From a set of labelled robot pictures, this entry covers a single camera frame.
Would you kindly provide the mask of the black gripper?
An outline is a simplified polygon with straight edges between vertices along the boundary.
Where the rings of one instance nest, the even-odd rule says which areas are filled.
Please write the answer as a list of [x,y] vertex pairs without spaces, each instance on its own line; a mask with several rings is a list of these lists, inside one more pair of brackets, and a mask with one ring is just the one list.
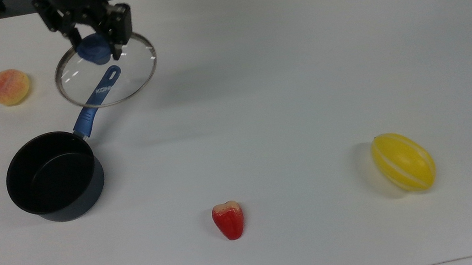
[[81,43],[75,23],[100,22],[114,60],[119,60],[123,45],[132,35],[130,7],[127,3],[108,5],[107,0],[32,0],[32,6],[51,32],[60,32],[73,48]]

